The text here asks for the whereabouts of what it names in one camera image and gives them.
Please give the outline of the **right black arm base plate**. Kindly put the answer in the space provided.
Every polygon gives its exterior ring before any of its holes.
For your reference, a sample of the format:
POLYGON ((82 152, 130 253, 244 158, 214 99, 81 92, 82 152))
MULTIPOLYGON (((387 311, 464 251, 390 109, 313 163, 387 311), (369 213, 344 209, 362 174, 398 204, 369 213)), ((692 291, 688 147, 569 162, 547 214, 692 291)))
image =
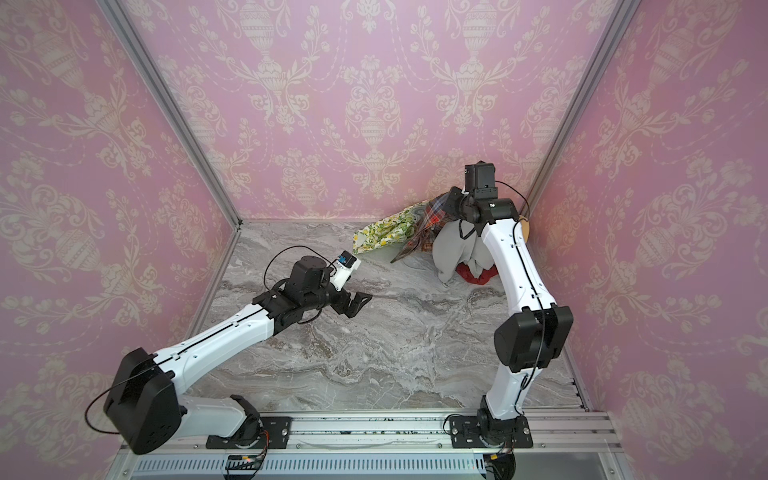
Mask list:
POLYGON ((451 414, 443 424, 455 449, 529 449, 534 445, 525 416, 498 420, 486 415, 451 414))

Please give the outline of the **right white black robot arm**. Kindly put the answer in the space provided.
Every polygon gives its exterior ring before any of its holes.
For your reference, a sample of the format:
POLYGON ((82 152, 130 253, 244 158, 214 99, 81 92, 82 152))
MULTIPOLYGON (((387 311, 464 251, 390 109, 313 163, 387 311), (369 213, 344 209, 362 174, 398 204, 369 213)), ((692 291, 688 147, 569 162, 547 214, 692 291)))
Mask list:
POLYGON ((528 251, 523 221, 514 202, 498 196, 495 166, 464 166, 465 186, 449 191, 445 210, 470 223, 494 261, 509 317, 494 332, 500 365, 476 414, 474 427, 451 426, 456 446, 481 443, 504 450, 530 448, 533 441, 523 403, 535 378, 560 356, 573 325, 571 309, 557 303, 528 251))

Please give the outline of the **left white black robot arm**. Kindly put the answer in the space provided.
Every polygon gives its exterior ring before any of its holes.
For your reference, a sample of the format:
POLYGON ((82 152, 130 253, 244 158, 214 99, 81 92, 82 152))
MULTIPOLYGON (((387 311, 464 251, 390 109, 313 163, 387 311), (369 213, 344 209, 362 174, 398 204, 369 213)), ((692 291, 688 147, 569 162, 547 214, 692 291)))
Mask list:
POLYGON ((138 348, 126 354, 106 395, 104 414, 137 455, 186 437, 211 437, 227 447, 256 445, 266 438, 266 428, 243 396, 209 399, 189 397, 187 391, 240 352, 306 323, 310 311, 332 309, 355 317, 372 298, 345 288, 360 265, 348 251, 331 263, 304 256, 288 278, 219 324, 154 353, 138 348))

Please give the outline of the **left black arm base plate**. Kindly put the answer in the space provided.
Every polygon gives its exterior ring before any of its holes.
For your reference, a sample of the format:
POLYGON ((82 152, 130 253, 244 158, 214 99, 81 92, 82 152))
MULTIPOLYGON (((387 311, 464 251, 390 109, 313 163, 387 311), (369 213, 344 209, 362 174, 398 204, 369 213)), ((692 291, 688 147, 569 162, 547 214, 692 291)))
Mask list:
POLYGON ((247 419, 231 437, 209 436, 205 447, 209 450, 282 450, 290 439, 292 421, 288 416, 266 416, 259 421, 247 419))

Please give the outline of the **plaid brown red cloth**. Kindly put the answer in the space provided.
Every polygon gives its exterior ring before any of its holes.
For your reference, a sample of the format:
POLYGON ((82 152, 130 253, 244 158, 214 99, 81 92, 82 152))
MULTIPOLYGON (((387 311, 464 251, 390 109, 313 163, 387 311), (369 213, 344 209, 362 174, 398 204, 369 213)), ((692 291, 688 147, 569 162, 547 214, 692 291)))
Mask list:
POLYGON ((449 193, 445 192, 418 206, 415 213, 415 226, 407 235, 406 241, 399 252, 390 260, 398 262, 420 250, 431 252, 433 243, 441 230, 457 217, 446 211, 449 193))

